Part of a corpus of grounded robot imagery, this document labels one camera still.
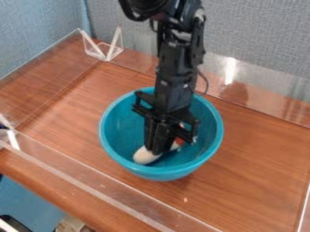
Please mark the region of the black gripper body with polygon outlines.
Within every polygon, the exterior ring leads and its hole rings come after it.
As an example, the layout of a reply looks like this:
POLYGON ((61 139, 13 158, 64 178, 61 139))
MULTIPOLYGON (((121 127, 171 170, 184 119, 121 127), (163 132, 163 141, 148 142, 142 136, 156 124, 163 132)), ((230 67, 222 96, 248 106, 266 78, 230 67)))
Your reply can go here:
POLYGON ((186 59, 163 57, 156 68, 154 92, 135 92, 133 112, 144 119, 174 126, 175 137, 191 143, 199 119, 190 111, 198 80, 198 66, 186 59))

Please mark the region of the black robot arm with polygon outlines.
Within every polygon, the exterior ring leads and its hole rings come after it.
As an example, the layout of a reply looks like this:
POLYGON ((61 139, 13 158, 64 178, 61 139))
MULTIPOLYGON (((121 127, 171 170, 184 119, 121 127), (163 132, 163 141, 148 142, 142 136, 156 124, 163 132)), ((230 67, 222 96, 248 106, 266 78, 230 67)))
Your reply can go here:
POLYGON ((198 134, 192 103, 199 65, 206 54, 206 15, 200 0, 119 0, 125 17, 147 21, 156 33, 156 81, 152 93, 135 92, 133 111, 144 117, 144 146, 160 155, 175 139, 187 143, 198 134))

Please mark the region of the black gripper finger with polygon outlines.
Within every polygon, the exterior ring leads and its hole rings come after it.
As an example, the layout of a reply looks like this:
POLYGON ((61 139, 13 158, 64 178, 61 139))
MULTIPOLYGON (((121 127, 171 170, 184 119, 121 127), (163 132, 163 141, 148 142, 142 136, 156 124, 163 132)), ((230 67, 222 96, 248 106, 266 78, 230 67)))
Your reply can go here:
POLYGON ((159 123, 148 116, 144 119, 144 146, 148 151, 158 150, 158 141, 156 141, 158 126, 159 123))
POLYGON ((174 142, 175 142, 174 126, 166 123, 159 123, 152 138, 152 148, 151 148, 152 153, 163 154, 168 152, 171 150, 174 142))

